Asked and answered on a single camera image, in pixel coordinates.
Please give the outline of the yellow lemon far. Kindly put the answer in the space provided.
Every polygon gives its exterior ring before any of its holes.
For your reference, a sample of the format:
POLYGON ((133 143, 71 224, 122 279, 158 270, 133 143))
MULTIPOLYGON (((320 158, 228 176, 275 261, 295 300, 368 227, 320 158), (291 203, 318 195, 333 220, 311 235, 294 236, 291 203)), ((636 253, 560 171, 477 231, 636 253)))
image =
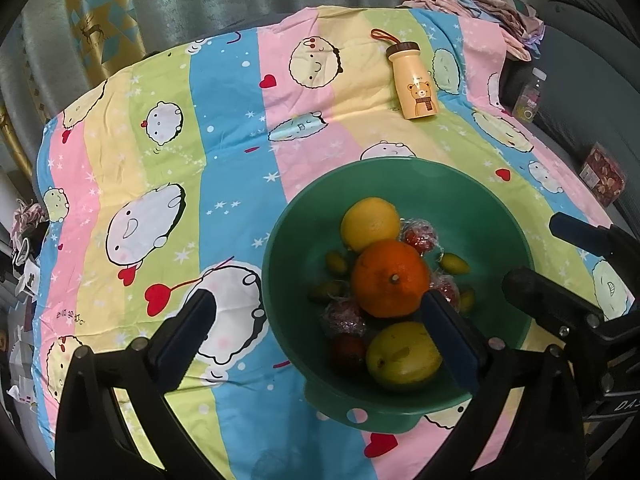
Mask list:
POLYGON ((396 240, 401 227, 395 206, 379 197, 368 197, 345 212, 341 240, 353 252, 362 252, 380 240, 396 240))

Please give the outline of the colourful cartoon blanket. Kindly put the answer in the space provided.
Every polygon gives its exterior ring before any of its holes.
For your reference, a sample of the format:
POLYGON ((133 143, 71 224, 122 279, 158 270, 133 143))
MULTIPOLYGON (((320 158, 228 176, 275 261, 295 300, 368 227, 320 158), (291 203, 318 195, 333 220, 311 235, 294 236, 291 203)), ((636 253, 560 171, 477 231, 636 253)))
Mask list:
POLYGON ((332 422, 304 398, 258 286, 280 213, 324 174, 393 157, 477 180, 522 229, 536 269, 622 315, 631 292, 612 266, 552 237, 565 212, 610 218, 549 148, 502 109, 498 26, 416 9, 301 10, 278 24, 204 38, 121 70, 44 128, 37 178, 52 221, 40 252, 32 364, 49 450, 73 351, 125 348, 176 314, 190 291, 221 292, 222 313, 168 398, 229 479, 405 479, 462 414, 408 434, 332 422), (383 29, 414 41, 438 113, 408 120, 383 29))

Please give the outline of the small green fruit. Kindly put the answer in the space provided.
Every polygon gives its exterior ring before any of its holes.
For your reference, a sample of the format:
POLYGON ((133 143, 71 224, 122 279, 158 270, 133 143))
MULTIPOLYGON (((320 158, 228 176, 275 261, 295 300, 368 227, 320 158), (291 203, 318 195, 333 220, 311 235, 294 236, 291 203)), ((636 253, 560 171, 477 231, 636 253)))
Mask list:
POLYGON ((474 289, 468 287, 460 292, 459 296, 459 312, 462 315, 468 315, 473 309, 475 304, 475 292, 474 289))
POLYGON ((443 252, 438 259, 438 264, 442 270, 451 275, 464 275, 471 272, 469 263, 452 252, 443 252))
POLYGON ((349 265, 340 252, 328 252, 326 254, 326 270, 335 275, 348 273, 349 265))

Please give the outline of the orange tangerine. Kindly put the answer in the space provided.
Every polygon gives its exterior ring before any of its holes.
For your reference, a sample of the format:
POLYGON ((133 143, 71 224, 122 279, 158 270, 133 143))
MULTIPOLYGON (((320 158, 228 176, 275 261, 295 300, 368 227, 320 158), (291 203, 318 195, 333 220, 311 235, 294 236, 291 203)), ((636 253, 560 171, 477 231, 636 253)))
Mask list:
POLYGON ((350 274, 352 296, 374 318, 413 314, 430 285, 431 271, 425 260, 399 240, 380 240, 367 247, 350 274))

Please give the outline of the yellow lemon near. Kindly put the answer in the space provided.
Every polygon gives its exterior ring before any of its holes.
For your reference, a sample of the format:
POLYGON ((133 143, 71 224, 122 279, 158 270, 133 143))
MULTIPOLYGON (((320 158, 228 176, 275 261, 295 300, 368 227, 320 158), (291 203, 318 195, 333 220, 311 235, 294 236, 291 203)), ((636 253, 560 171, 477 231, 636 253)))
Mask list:
POLYGON ((430 380, 442 365, 442 356, 420 322, 401 322, 381 330, 370 342, 367 368, 380 384, 411 387, 430 380))

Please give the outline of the clear plastic bottle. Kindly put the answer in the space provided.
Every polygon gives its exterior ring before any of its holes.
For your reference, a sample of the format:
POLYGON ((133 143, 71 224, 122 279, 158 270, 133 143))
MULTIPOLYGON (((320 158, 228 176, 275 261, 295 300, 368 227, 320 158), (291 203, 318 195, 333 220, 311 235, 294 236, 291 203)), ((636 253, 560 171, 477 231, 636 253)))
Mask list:
POLYGON ((541 101, 541 92, 547 74, 534 67, 529 80, 524 84, 518 98, 516 99, 513 116, 520 122, 532 122, 538 112, 541 101))

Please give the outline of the green plastic bowl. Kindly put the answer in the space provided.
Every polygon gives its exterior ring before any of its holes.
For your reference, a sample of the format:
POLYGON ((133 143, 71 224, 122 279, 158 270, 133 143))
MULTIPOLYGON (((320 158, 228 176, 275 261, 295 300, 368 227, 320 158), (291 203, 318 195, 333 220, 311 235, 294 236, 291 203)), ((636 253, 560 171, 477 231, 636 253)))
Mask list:
POLYGON ((518 222, 477 180, 438 162, 375 158, 325 174, 285 207, 262 299, 314 408, 402 434, 469 396, 422 325, 422 296, 441 292, 482 334, 516 348, 530 321, 501 282, 532 262, 518 222))

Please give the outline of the red patterned box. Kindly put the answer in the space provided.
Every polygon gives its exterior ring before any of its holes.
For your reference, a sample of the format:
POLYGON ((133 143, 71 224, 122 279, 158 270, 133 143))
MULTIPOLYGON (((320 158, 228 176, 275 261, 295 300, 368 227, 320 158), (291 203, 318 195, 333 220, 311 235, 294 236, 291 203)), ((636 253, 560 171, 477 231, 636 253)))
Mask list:
POLYGON ((582 164, 579 177, 603 207, 614 203, 626 185, 626 177, 620 165, 600 143, 591 148, 582 164))

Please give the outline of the yellow lemon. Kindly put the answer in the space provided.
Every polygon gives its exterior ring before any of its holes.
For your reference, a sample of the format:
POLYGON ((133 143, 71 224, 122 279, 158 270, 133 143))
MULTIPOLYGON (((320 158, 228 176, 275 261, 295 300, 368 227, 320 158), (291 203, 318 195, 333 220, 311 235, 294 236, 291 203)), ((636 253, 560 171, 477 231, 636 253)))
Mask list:
POLYGON ((401 322, 381 330, 370 342, 367 368, 380 384, 411 387, 430 380, 442 365, 442 356, 420 322, 401 322))
POLYGON ((380 240, 396 240, 401 227, 395 206, 379 197, 368 197, 345 212, 341 240, 353 252, 362 252, 380 240))

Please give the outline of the pile of folded clothes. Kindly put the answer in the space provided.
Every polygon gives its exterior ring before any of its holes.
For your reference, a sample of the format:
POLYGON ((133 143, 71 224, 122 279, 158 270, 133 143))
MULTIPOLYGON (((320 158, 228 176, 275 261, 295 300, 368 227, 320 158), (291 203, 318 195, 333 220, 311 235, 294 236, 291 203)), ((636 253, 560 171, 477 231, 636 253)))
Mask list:
POLYGON ((426 9, 494 23, 502 29, 508 55, 530 62, 540 57, 546 25, 523 0, 400 0, 406 8, 426 9))

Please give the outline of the plastic red fruit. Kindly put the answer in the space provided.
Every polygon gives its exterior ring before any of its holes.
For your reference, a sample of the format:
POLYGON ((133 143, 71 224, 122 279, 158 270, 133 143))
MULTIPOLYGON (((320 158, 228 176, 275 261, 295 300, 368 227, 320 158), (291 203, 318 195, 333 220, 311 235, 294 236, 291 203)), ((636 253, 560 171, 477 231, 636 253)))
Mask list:
POLYGON ((322 325, 328 336, 354 335, 361 337, 367 333, 359 307, 352 300, 329 304, 321 315, 322 325))

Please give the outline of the beige bear bottle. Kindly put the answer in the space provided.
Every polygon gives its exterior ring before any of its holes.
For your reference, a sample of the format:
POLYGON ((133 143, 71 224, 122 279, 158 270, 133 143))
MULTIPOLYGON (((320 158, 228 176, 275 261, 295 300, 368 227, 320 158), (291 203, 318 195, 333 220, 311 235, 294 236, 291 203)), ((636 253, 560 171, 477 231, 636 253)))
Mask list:
POLYGON ((414 41, 400 41, 383 29, 370 31, 372 39, 385 41, 386 58, 392 66, 400 108, 408 120, 433 117, 438 113, 437 94, 430 73, 426 69, 419 45, 414 41))

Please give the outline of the grey and yellow curtain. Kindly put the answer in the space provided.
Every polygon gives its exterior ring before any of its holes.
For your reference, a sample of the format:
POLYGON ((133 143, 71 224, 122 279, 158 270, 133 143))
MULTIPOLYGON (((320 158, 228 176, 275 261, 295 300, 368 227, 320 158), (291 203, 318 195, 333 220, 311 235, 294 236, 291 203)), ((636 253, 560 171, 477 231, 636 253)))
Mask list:
POLYGON ((103 79, 155 52, 306 6, 397 0, 1 0, 1 157, 34 163, 44 125, 103 79))

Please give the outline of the grey sofa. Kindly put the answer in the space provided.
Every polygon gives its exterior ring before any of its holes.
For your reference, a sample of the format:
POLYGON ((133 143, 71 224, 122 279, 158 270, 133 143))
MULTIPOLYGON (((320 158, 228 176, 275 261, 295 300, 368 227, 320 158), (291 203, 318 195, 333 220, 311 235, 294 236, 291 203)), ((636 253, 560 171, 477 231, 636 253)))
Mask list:
POLYGON ((625 187, 612 203, 631 231, 639 229, 639 36, 615 0, 540 0, 546 24, 539 58, 510 62, 499 96, 514 107, 536 68, 545 72, 536 131, 574 170, 600 145, 625 187))

